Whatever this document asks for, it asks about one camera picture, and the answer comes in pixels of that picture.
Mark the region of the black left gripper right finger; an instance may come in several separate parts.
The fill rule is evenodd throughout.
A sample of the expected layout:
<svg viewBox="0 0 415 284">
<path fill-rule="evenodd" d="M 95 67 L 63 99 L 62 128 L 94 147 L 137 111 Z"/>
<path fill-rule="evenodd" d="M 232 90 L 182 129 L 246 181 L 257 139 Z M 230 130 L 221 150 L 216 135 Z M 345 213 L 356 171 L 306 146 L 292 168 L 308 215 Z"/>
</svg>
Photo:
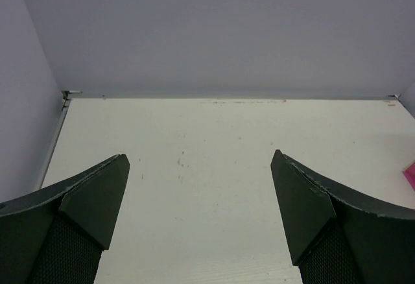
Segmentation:
<svg viewBox="0 0 415 284">
<path fill-rule="evenodd" d="M 270 164 L 303 283 L 413 283 L 414 210 L 322 176 L 277 150 Z"/>
</svg>

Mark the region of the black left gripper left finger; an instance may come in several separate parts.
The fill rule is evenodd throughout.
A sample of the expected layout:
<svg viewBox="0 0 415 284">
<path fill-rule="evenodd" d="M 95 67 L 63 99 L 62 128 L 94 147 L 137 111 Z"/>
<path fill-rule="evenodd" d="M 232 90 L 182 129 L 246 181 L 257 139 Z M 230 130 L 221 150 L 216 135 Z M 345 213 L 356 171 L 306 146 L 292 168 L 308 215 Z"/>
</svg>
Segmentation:
<svg viewBox="0 0 415 284">
<path fill-rule="evenodd" d="M 116 155 L 1 203 L 2 283 L 93 283 L 109 249 L 130 163 Z"/>
</svg>

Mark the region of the pink and white paper bag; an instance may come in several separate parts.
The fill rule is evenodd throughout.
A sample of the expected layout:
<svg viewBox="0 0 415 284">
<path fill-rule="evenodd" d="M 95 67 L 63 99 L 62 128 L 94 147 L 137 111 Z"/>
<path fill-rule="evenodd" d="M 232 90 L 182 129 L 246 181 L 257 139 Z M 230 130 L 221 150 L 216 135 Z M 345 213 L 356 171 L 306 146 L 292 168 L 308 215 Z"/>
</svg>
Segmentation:
<svg viewBox="0 0 415 284">
<path fill-rule="evenodd" d="M 403 169 L 403 175 L 412 189 L 415 190 L 415 161 Z"/>
</svg>

